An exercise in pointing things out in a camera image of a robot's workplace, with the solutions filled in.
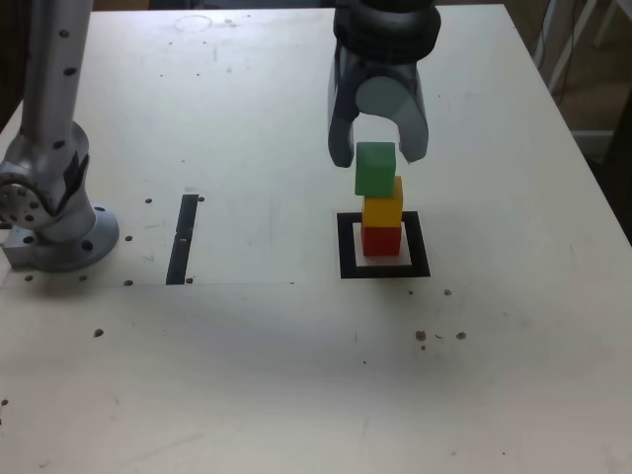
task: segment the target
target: white table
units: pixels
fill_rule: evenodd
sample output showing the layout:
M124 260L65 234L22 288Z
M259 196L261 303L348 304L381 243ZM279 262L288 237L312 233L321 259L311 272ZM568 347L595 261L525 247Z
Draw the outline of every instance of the white table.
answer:
M506 10L440 11L408 280L339 279L331 11L93 16L76 119L121 241L31 282L1 261L1 472L629 472L630 246ZM165 286L191 193L195 282Z

